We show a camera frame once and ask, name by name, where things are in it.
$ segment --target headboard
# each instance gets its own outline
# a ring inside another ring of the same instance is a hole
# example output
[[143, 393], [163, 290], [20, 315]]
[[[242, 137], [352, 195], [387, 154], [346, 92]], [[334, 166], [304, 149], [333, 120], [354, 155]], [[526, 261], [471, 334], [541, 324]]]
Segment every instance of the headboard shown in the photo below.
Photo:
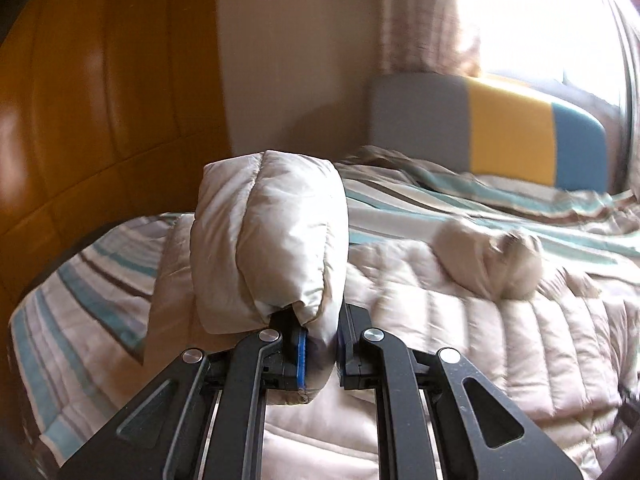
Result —
[[[67, 248], [230, 156], [216, 0], [28, 0], [0, 45], [0, 324]], [[0, 421], [18, 410], [0, 351]]]
[[372, 90], [369, 142], [457, 172], [607, 190], [598, 120], [517, 84], [435, 73], [382, 76]]

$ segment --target striped bedsheet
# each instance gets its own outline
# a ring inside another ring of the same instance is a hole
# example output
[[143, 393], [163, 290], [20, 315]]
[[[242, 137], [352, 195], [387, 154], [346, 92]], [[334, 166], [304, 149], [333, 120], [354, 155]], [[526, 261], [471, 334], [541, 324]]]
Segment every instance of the striped bedsheet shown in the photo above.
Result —
[[[365, 147], [336, 167], [350, 243], [428, 240], [452, 215], [537, 233], [545, 251], [587, 272], [640, 283], [640, 206], [597, 195], [455, 174]], [[64, 263], [14, 313], [14, 361], [25, 426], [46, 471], [71, 456], [143, 385], [150, 298], [164, 240], [178, 215], [126, 222]]]
[[640, 204], [619, 195], [568, 192], [499, 177], [457, 174], [365, 146], [336, 164], [349, 207], [350, 242], [429, 241], [452, 215], [538, 235], [546, 256], [640, 285]]
[[36, 460], [51, 472], [143, 385], [146, 326], [164, 240], [177, 215], [113, 228], [62, 264], [10, 321]]

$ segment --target silver bolt head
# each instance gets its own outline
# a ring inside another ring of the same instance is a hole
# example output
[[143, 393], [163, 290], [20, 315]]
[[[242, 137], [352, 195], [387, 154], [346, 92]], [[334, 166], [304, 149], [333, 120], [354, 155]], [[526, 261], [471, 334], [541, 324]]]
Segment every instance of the silver bolt head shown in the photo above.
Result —
[[362, 335], [364, 339], [372, 342], [382, 341], [385, 337], [385, 333], [379, 328], [367, 328]]
[[260, 331], [258, 337], [265, 343], [272, 343], [280, 337], [280, 332], [274, 330], [273, 328], [265, 328], [264, 330]]
[[202, 350], [198, 350], [197, 348], [189, 348], [182, 352], [182, 360], [190, 365], [199, 363], [202, 361], [203, 357], [204, 354], [202, 353]]
[[455, 348], [443, 348], [439, 352], [440, 358], [450, 365], [454, 365], [460, 362], [460, 352]]

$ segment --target quilted down fabric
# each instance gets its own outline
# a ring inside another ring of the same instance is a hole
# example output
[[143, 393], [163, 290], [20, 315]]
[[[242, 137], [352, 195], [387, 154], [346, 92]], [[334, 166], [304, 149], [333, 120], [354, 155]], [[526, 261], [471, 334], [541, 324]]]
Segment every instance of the quilted down fabric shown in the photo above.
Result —
[[[187, 346], [220, 351], [243, 335], [204, 331], [189, 259], [193, 217], [167, 242], [147, 335], [157, 374]], [[430, 245], [390, 240], [351, 246], [345, 300], [411, 348], [453, 346], [508, 394], [594, 480], [627, 436], [616, 423], [618, 384], [637, 387], [638, 301], [617, 280], [544, 265], [528, 301], [479, 298], [452, 280]], [[378, 478], [372, 392], [346, 392], [335, 374], [308, 405], [268, 406], [265, 480]]]
[[[529, 301], [478, 298], [424, 242], [354, 246], [346, 301], [410, 348], [461, 351], [597, 478], [626, 437], [618, 385], [638, 385], [638, 302], [601, 293], [588, 275], [545, 265]], [[373, 402], [370, 392], [353, 392]]]

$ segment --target rolled fabric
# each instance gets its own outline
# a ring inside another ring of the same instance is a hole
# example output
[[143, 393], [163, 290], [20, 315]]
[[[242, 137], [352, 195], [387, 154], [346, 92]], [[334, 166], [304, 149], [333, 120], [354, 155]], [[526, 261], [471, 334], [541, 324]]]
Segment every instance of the rolled fabric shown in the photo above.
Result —
[[542, 244], [522, 229], [507, 232], [453, 218], [431, 249], [455, 282], [494, 302], [529, 299], [543, 275]]
[[190, 241], [202, 326], [258, 330], [292, 306], [308, 330], [305, 390], [270, 401], [309, 402], [326, 383], [348, 245], [344, 187], [329, 161], [268, 151], [205, 167]]

